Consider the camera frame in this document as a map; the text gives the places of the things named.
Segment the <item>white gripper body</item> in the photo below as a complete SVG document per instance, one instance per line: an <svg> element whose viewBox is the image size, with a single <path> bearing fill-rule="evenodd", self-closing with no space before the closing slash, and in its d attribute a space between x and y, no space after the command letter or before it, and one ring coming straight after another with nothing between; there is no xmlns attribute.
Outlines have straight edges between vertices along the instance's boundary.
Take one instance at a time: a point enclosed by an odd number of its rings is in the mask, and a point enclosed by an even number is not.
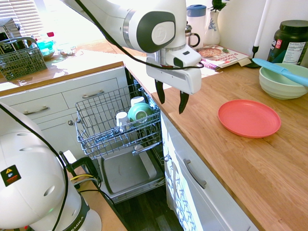
<svg viewBox="0 0 308 231"><path fill-rule="evenodd" d="M195 94L201 89L202 74L200 69L165 70L146 66L147 75L166 83L187 94Z"/></svg>

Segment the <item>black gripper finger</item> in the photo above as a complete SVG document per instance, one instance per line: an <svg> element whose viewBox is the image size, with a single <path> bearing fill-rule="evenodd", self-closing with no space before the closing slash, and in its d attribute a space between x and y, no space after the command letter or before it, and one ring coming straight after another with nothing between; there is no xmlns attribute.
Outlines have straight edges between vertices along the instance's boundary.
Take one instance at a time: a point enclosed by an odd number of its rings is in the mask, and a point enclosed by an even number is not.
<svg viewBox="0 0 308 231"><path fill-rule="evenodd" d="M186 105L187 105L187 102L189 100L189 94L183 92L183 91L180 91L180 104L179 104L179 114L182 114Z"/></svg>
<svg viewBox="0 0 308 231"><path fill-rule="evenodd" d="M156 88L156 92L157 92L160 103L164 104L165 93L164 93L164 89L163 89L163 82L155 80L155 88Z"/></svg>

